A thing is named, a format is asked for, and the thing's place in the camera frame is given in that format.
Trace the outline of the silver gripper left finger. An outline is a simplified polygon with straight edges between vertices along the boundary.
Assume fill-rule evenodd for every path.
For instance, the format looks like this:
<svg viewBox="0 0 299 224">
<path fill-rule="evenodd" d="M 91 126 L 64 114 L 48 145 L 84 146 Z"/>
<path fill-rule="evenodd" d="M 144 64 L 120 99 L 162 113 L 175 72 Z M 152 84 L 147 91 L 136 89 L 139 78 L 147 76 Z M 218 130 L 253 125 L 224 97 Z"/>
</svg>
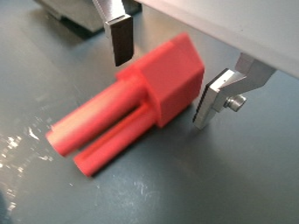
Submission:
<svg viewBox="0 0 299 224">
<path fill-rule="evenodd" d="M 103 20 L 111 42 L 115 64 L 119 67 L 134 56 L 134 18 L 127 14 L 122 0 L 92 0 Z"/>
</svg>

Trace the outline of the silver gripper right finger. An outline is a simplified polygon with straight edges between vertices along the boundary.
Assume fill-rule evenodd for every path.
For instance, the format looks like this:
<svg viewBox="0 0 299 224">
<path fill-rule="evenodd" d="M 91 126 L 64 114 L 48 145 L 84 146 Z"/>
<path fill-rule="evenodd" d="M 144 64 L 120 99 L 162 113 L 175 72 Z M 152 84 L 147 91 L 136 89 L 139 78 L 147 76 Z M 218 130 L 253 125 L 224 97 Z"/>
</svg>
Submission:
<svg viewBox="0 0 299 224">
<path fill-rule="evenodd" d="M 224 108 L 238 112 L 247 101 L 243 94 L 262 88 L 275 71 L 269 64 L 242 53 L 235 69 L 226 68 L 206 85 L 192 118 L 194 125 L 202 130 Z"/>
</svg>

